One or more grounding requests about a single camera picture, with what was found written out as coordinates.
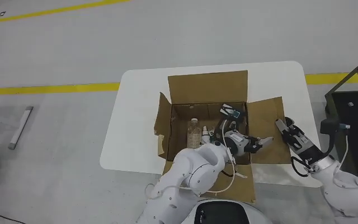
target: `white cable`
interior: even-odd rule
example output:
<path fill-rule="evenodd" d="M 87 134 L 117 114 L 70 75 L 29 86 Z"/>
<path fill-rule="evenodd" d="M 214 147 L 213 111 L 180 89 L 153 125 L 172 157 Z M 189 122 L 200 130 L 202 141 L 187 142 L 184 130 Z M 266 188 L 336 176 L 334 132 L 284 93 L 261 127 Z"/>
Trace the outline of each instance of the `white cable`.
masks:
<path fill-rule="evenodd" d="M 346 156 L 347 156 L 347 154 L 348 154 L 348 149 L 349 149 L 348 136 L 346 136 L 346 152 L 345 152 L 345 154 L 344 154 L 344 156 L 343 156 L 342 162 L 337 166 L 336 170 L 335 170 L 334 173 L 333 173 L 333 183 L 334 183 L 336 186 L 340 187 L 340 188 L 344 188 L 344 189 L 356 189 L 356 188 L 358 188 L 358 187 L 356 187 L 356 186 L 353 187 L 353 188 L 348 188 L 348 187 L 343 187 L 342 185 L 337 184 L 337 182 L 336 182 L 336 174 L 341 170 L 341 166 L 342 166 L 343 162 L 345 161 Z"/>
<path fill-rule="evenodd" d="M 234 158 L 233 158 L 233 156 L 231 155 L 230 149 L 229 149 L 229 148 L 227 147 L 227 145 L 226 145 L 226 141 L 225 141 L 225 137 L 224 137 L 224 127 L 225 127 L 226 121 L 227 121 L 227 120 L 224 121 L 223 126 L 222 126 L 222 138 L 223 138 L 223 140 L 224 140 L 224 145 L 225 145 L 225 148 L 226 148 L 226 152 L 227 152 L 227 154 L 228 154 L 228 156 L 229 156 L 229 158 L 230 158 L 231 165 L 233 166 L 233 178 L 231 179 L 231 183 L 229 184 L 229 186 L 227 186 L 224 190 L 218 190 L 218 191 L 208 190 L 207 192 L 209 192 L 209 193 L 218 194 L 218 193 L 221 193 L 221 192 L 224 192 L 224 191 L 228 190 L 228 189 L 231 187 L 231 185 L 233 185 L 234 180 L 235 180 L 235 176 L 236 176 L 236 175 L 235 175 L 235 165 L 236 165 L 236 164 L 234 164 L 234 163 L 235 163 Z"/>
<path fill-rule="evenodd" d="M 238 172 L 236 172 L 235 175 L 237 175 L 239 178 L 247 179 L 247 176 L 245 176 L 245 175 L 243 175 L 243 174 L 240 174 L 240 173 L 238 173 Z"/>
<path fill-rule="evenodd" d="M 147 186 L 145 186 L 145 188 L 144 188 L 144 195 L 146 196 L 146 198 L 150 198 L 150 196 L 147 195 L 147 188 L 148 188 L 148 186 L 153 186 L 153 187 L 155 187 L 154 184 L 147 184 Z"/>

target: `small white bottle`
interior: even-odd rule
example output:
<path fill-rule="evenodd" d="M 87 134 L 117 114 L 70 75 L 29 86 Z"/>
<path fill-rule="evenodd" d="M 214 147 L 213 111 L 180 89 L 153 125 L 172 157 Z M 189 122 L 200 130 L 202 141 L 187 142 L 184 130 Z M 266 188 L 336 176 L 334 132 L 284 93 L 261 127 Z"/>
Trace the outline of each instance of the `small white bottle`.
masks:
<path fill-rule="evenodd" d="M 192 118 L 188 127 L 187 148 L 199 148 L 201 142 L 201 128 L 197 118 Z"/>
<path fill-rule="evenodd" d="M 201 136 L 201 140 L 204 144 L 208 144 L 210 143 L 210 135 L 209 135 L 209 132 L 206 128 L 206 126 L 204 126 L 202 128 L 202 136 Z"/>

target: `white table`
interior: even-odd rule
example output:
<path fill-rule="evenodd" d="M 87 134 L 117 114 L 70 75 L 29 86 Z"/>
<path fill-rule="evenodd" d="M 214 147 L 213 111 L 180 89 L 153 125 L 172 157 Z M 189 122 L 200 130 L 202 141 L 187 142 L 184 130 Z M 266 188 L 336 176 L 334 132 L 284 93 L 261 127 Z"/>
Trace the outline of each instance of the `white table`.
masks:
<path fill-rule="evenodd" d="M 159 92 L 170 100 L 168 76 L 248 70 L 248 102 L 282 96 L 285 116 L 318 147 L 302 66 L 297 62 L 228 64 L 183 68 L 161 68 L 127 71 L 121 80 L 107 130 L 100 164 L 104 169 L 161 174 L 165 160 L 157 156 L 154 122 Z M 291 165 L 252 165 L 258 183 L 319 187 L 311 177 L 301 178 Z"/>

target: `cardboard box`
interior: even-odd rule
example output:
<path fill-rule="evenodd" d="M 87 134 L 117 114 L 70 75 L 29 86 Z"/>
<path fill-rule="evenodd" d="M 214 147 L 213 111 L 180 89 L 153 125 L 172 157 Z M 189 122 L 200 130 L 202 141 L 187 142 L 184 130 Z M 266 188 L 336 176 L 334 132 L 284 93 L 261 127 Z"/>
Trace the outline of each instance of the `cardboard box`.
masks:
<path fill-rule="evenodd" d="M 247 102 L 248 72 L 221 72 L 169 76 L 171 102 L 160 93 L 159 108 L 154 133 L 158 135 L 158 156 L 165 158 L 165 174 L 176 154 L 186 148 L 187 127 L 191 118 L 198 118 L 201 126 L 215 127 L 222 117 L 223 103 L 244 111 L 246 117 L 239 131 L 254 137 L 274 137 L 274 141 L 256 154 L 237 158 L 237 171 L 247 179 L 236 177 L 233 185 L 217 195 L 206 193 L 203 197 L 255 202 L 255 190 L 251 164 L 289 164 L 290 151 L 282 141 L 275 125 L 276 119 L 284 119 L 282 98 Z M 232 173 L 231 165 L 225 168 Z M 231 178 L 220 173 L 211 190 L 222 190 Z"/>

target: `yellow floor stripe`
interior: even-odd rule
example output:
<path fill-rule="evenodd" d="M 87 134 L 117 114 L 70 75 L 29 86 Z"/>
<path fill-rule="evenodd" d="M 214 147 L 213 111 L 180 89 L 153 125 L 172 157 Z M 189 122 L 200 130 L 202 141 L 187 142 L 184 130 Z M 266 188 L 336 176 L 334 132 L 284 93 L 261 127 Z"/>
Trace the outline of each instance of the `yellow floor stripe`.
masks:
<path fill-rule="evenodd" d="M 330 74 L 307 74 L 307 85 L 337 84 L 348 73 L 330 73 Z M 354 75 L 348 83 L 358 83 L 358 76 Z M 119 82 L 113 83 L 93 83 L 81 85 L 64 85 L 64 86 L 31 86 L 31 87 L 14 87 L 0 88 L 0 95 L 13 94 L 59 94 L 67 92 L 101 92 L 117 91 Z"/>
<path fill-rule="evenodd" d="M 128 2 L 128 1 L 130 1 L 130 0 L 103 0 L 101 2 L 92 2 L 92 3 L 86 3 L 86 4 L 79 4 L 77 6 L 56 8 L 56 9 L 53 9 L 53 10 L 44 10 L 44 11 L 40 11 L 40 12 L 33 12 L 33 13 L 28 13 L 28 14 L 23 14 L 23 15 L 18 15 L 18 16 L 10 16 L 10 17 L 5 17 L 5 18 L 0 18 L 0 22 L 6 22 L 6 21 L 11 21 L 11 20 L 20 20 L 20 19 L 23 19 L 23 18 L 30 18 L 30 17 L 35 17 L 35 16 L 43 16 L 43 15 L 49 15 L 49 14 L 54 14 L 54 13 L 60 13 L 60 12 L 81 10 L 83 8 L 93 8 L 93 7 L 98 7 L 98 6 L 105 6 L 107 4 L 116 4 L 116 3 Z"/>
<path fill-rule="evenodd" d="M 337 84 L 348 73 L 306 74 L 307 85 Z M 347 83 L 358 83 L 358 75 L 352 76 Z"/>
<path fill-rule="evenodd" d="M 14 87 L 0 88 L 0 95 L 13 94 L 58 94 L 66 92 L 99 92 L 99 91 L 117 91 L 119 82 L 115 83 L 94 83 L 83 85 L 65 85 L 65 86 L 32 86 L 32 87 Z"/>

